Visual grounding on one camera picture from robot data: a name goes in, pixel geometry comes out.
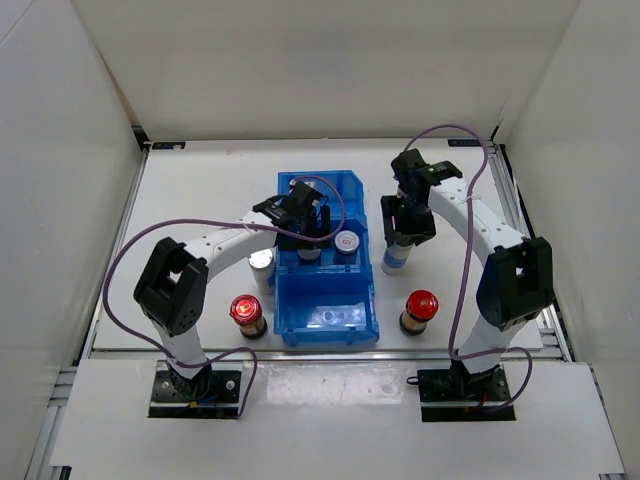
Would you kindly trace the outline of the silver cap bottle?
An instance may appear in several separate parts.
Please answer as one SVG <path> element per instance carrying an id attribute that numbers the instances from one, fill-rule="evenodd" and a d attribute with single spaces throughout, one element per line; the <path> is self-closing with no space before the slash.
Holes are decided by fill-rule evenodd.
<path id="1" fill-rule="evenodd" d="M 391 244 L 384 252 L 381 269 L 387 275 L 402 273 L 412 249 L 413 245 Z"/>
<path id="2" fill-rule="evenodd" d="M 276 266 L 273 251 L 265 249 L 252 253 L 248 258 L 248 264 L 258 291 L 265 295 L 271 295 L 274 292 Z"/>

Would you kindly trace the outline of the spice jar red label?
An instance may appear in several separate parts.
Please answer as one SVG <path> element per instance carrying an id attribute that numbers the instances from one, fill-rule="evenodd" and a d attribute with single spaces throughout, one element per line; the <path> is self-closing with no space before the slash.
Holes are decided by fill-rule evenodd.
<path id="1" fill-rule="evenodd" d="M 315 249 L 300 249 L 297 251 L 297 256 L 302 264 L 311 264 L 318 261 L 321 258 L 322 250 Z"/>
<path id="2" fill-rule="evenodd" d="M 336 264 L 351 265 L 357 261 L 360 238 L 351 230 L 342 230 L 334 237 L 334 261 Z"/>

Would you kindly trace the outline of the red cap jar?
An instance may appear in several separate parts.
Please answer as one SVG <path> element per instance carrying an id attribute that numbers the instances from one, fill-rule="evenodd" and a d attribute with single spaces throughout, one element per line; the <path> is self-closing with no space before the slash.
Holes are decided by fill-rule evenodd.
<path id="1" fill-rule="evenodd" d="M 407 298 L 405 309 L 399 316 L 400 329 L 409 336 L 425 332 L 428 323 L 439 310 L 437 297 L 427 290 L 415 290 Z"/>
<path id="2" fill-rule="evenodd" d="M 244 294 L 236 297 L 230 305 L 229 315 L 240 333 L 247 339 L 259 339 L 268 329 L 262 306 L 252 295 Z"/>

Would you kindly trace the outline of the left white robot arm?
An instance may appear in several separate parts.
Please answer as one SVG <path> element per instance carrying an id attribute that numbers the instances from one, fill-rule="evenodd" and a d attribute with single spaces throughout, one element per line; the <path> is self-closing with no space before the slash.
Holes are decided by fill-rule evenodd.
<path id="1" fill-rule="evenodd" d="M 326 197 L 318 176 L 293 179 L 288 192 L 256 205 L 236 222 L 211 221 L 210 234 L 179 242 L 161 239 L 133 291 L 134 301 L 160 336 L 174 385 L 188 400 L 206 395 L 210 360 L 201 345 L 200 319 L 209 282 L 250 255 L 273 248 L 312 249 L 335 235 L 320 224 L 318 205 Z"/>

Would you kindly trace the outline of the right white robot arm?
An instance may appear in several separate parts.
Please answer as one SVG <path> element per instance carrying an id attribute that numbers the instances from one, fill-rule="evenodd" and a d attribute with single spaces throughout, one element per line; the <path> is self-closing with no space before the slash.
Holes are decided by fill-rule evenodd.
<path id="1" fill-rule="evenodd" d="M 476 257 L 482 275 L 476 290 L 479 317 L 461 347 L 451 346 L 449 387 L 460 399 L 480 393 L 515 335 L 554 298 L 552 248 L 504 223 L 449 161 L 428 164 L 416 149 L 391 163 L 397 192 L 381 199 L 387 273 L 406 264 L 411 250 L 436 234 L 442 217 Z"/>

